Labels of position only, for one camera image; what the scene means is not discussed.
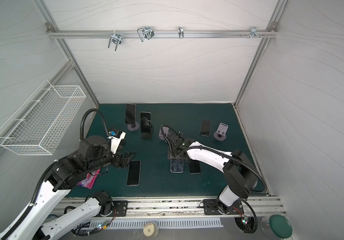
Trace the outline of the purple edged black phone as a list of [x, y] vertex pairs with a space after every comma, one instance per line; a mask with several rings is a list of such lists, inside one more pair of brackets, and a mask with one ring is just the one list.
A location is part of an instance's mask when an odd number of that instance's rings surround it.
[[200, 174], [201, 173], [200, 161], [190, 160], [190, 162], [189, 162], [189, 173], [190, 174]]

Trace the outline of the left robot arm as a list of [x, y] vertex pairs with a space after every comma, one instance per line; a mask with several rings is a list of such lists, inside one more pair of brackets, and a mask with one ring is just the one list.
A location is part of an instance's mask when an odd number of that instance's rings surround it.
[[112, 198], [100, 191], [63, 216], [45, 221], [89, 173], [108, 166], [124, 169], [129, 165], [135, 153], [118, 152], [125, 144], [125, 135], [82, 139], [78, 150], [52, 163], [40, 177], [31, 201], [0, 233], [0, 240], [57, 240], [87, 219], [114, 214], [117, 208]]

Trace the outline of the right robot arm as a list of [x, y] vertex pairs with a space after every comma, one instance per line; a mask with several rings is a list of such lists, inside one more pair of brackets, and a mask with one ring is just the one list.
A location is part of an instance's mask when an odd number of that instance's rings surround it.
[[226, 186], [216, 198], [218, 211], [227, 215], [235, 202], [247, 199], [261, 176], [242, 151], [224, 152], [181, 135], [171, 139], [165, 136], [169, 154], [175, 160], [199, 161], [224, 174]]

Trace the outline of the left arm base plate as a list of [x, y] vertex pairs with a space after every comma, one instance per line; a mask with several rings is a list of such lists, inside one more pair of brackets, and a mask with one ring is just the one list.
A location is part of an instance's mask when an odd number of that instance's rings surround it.
[[99, 217], [125, 217], [128, 209], [128, 201], [112, 201], [101, 207]]

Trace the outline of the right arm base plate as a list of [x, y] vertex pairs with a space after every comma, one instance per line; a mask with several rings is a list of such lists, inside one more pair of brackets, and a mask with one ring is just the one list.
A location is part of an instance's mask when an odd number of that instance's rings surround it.
[[244, 215], [243, 205], [240, 200], [235, 201], [231, 207], [223, 207], [221, 209], [215, 199], [204, 199], [199, 203], [199, 208], [204, 210], [206, 216]]

